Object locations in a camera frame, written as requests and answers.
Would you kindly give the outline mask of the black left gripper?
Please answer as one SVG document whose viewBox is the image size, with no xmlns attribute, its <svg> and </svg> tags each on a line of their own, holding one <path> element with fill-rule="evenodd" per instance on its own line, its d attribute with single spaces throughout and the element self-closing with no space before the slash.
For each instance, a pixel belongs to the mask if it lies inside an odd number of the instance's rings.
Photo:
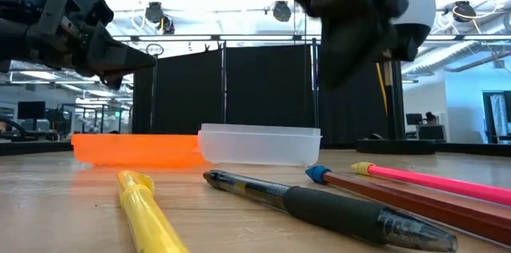
<svg viewBox="0 0 511 253">
<path fill-rule="evenodd" d="M 97 74 L 107 88 L 119 89 L 122 74 L 152 68 L 156 62 L 115 40 L 105 28 L 112 20 L 105 0 L 47 0 L 39 20 L 25 32 L 22 60 Z"/>
</svg>

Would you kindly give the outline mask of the orange perforated box lid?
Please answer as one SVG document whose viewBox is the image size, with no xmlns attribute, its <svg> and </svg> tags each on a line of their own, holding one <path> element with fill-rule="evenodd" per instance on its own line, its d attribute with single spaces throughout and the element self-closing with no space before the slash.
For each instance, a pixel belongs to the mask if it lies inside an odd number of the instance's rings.
<svg viewBox="0 0 511 253">
<path fill-rule="evenodd" d="M 75 158 L 106 166 L 190 168 L 204 164 L 196 135 L 74 134 Z"/>
</svg>

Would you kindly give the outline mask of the yellow highlighter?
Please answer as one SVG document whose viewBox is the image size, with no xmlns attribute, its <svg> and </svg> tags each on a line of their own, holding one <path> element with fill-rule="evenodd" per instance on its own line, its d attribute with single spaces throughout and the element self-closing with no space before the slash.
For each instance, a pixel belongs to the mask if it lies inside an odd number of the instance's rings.
<svg viewBox="0 0 511 253">
<path fill-rule="evenodd" d="M 137 253 L 190 253 L 155 201 L 150 176 L 123 170 L 117 173 L 117 187 Z"/>
</svg>

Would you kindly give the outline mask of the pink pencil with yellow cap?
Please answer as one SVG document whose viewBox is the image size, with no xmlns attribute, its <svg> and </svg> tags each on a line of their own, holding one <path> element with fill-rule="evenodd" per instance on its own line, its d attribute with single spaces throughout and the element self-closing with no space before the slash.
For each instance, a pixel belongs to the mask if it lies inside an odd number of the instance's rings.
<svg viewBox="0 0 511 253">
<path fill-rule="evenodd" d="M 434 188 L 444 192 L 451 192 L 461 196 L 468 196 L 511 207 L 511 189 L 475 184 L 394 168 L 380 167 L 369 162 L 358 162 L 352 164 L 351 167 L 360 175 L 378 176 L 392 180 L 399 180 L 406 183 Z"/>
</svg>

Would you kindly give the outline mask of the clear plastic supply box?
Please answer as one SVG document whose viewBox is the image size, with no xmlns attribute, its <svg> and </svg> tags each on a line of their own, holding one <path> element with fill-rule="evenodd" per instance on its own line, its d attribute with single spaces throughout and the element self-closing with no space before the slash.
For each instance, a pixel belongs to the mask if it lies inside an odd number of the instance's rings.
<svg viewBox="0 0 511 253">
<path fill-rule="evenodd" d="M 200 152 L 213 164 L 265 164 L 308 167 L 319 158 L 318 128 L 203 124 Z"/>
</svg>

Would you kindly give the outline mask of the dark pencil with blue cap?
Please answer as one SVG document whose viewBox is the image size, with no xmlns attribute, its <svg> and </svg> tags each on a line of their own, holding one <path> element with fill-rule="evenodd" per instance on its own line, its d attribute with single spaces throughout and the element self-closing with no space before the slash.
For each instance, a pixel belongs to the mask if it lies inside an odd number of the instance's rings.
<svg viewBox="0 0 511 253">
<path fill-rule="evenodd" d="M 457 204 L 438 197 L 423 196 L 364 180 L 344 177 L 323 166 L 310 167 L 306 170 L 306 174 L 318 184 L 334 185 L 511 246 L 511 209 L 494 211 L 495 207 L 492 204 L 488 207 Z"/>
</svg>

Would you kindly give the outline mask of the black pen with rubber grip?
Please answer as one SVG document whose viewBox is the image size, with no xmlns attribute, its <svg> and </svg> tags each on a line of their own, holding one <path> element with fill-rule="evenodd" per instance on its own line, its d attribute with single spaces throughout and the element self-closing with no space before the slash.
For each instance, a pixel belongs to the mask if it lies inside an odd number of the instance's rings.
<svg viewBox="0 0 511 253">
<path fill-rule="evenodd" d="M 384 204 L 352 199 L 312 188 L 287 186 L 211 170 L 212 187 L 285 211 L 304 222 L 371 243 L 420 251 L 455 253 L 455 235 Z"/>
</svg>

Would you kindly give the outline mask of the white globe table lamp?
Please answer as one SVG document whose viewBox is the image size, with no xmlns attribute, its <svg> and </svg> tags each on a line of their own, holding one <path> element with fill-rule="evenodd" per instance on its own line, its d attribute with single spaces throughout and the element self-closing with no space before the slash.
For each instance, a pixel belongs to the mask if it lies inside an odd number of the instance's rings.
<svg viewBox="0 0 511 253">
<path fill-rule="evenodd" d="M 392 24 L 417 23 L 430 27 L 436 13 L 435 0 L 408 0 L 406 12 L 392 20 Z M 376 64 L 378 81 L 386 107 L 389 137 L 384 139 L 376 134 L 364 140 L 406 140 L 404 125 L 404 106 L 402 96 L 402 61 L 393 59 L 393 50 L 384 53 L 384 60 Z"/>
</svg>

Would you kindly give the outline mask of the black ceiling spotlight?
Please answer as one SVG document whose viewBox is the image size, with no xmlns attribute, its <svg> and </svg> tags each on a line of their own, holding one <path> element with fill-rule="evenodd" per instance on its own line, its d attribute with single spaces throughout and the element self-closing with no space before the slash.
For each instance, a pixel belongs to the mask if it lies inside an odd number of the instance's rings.
<svg viewBox="0 0 511 253">
<path fill-rule="evenodd" d="M 272 13 L 279 22 L 288 22 L 291 18 L 291 9 L 286 1 L 276 1 Z"/>
<path fill-rule="evenodd" d="M 457 22 L 470 22 L 477 14 L 469 1 L 457 1 L 454 3 L 453 18 Z"/>
<path fill-rule="evenodd" d="M 145 9 L 145 19 L 151 23 L 160 23 L 164 16 L 160 2 L 150 2 Z"/>
</svg>

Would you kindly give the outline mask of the black curtain partition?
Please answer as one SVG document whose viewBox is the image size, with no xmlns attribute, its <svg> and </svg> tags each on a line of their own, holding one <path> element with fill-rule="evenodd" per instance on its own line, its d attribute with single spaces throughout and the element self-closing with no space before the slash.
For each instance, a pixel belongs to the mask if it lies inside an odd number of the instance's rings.
<svg viewBox="0 0 511 253">
<path fill-rule="evenodd" d="M 320 128 L 323 144 L 389 136 L 376 65 L 313 95 L 309 45 L 239 47 L 159 60 L 154 132 L 195 134 L 202 124 Z M 149 133 L 153 69 L 134 75 L 134 133 Z"/>
</svg>

